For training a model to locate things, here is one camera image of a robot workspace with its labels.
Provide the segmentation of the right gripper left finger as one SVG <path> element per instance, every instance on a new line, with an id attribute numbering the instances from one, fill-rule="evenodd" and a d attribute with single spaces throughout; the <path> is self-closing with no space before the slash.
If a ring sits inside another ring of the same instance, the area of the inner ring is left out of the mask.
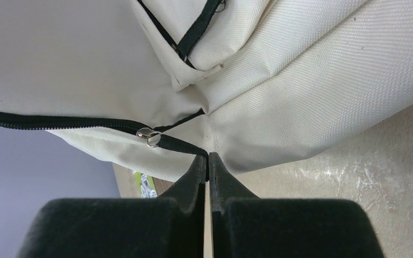
<path id="1" fill-rule="evenodd" d="M 64 198 L 35 216 L 18 257 L 202 257 L 207 160 L 156 198 Z"/>

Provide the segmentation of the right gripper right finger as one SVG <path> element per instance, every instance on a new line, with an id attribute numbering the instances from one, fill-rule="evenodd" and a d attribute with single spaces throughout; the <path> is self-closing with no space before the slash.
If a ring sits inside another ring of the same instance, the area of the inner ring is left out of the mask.
<path id="1" fill-rule="evenodd" d="M 209 155 L 214 257 L 383 257 L 360 205 L 259 198 Z"/>

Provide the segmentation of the beige canvas backpack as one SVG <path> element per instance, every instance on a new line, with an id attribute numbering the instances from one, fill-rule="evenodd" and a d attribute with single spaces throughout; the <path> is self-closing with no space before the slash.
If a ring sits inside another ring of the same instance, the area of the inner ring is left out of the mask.
<path id="1" fill-rule="evenodd" d="M 317 155 L 413 104 L 413 1 L 0 1 L 0 126 L 175 181 Z"/>

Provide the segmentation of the green activity book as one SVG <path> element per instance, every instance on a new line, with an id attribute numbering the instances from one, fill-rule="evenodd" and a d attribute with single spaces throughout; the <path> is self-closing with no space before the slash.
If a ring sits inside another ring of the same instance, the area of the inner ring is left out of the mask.
<path id="1" fill-rule="evenodd" d="M 137 171 L 133 171 L 132 175 L 141 198 L 157 198 L 158 193 L 151 176 L 147 176 L 146 174 Z"/>

